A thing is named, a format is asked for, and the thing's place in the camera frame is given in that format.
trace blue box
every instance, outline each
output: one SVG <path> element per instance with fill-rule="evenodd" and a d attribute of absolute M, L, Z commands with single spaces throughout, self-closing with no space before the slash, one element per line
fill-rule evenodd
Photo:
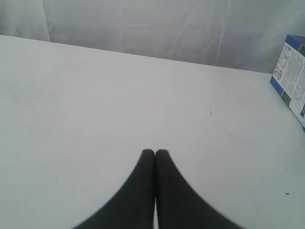
<path fill-rule="evenodd" d="M 305 126 L 305 37 L 286 37 L 271 84 Z"/>

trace box label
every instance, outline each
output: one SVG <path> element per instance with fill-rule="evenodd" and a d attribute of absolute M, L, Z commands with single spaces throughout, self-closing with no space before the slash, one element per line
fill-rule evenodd
<path fill-rule="evenodd" d="M 272 76 L 302 111 L 305 105 L 305 57 L 285 42 Z"/>

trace small mark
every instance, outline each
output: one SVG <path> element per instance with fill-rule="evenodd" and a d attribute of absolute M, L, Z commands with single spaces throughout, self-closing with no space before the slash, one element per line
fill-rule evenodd
<path fill-rule="evenodd" d="M 209 108 L 210 108 L 210 115 L 213 116 L 213 115 L 212 115 L 212 109 L 211 109 L 211 106 L 210 106 L 210 105 L 209 105 Z"/>

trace white backdrop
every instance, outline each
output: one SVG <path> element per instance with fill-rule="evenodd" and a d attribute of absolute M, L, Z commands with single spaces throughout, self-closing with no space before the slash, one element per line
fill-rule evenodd
<path fill-rule="evenodd" d="M 304 0 L 0 0 L 4 35 L 271 73 Z"/>

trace cardboard box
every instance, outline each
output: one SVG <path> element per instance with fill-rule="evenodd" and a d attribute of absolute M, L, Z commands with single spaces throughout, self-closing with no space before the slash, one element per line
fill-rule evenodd
<path fill-rule="evenodd" d="M 288 35 L 271 84 L 305 126 L 305 37 Z"/>

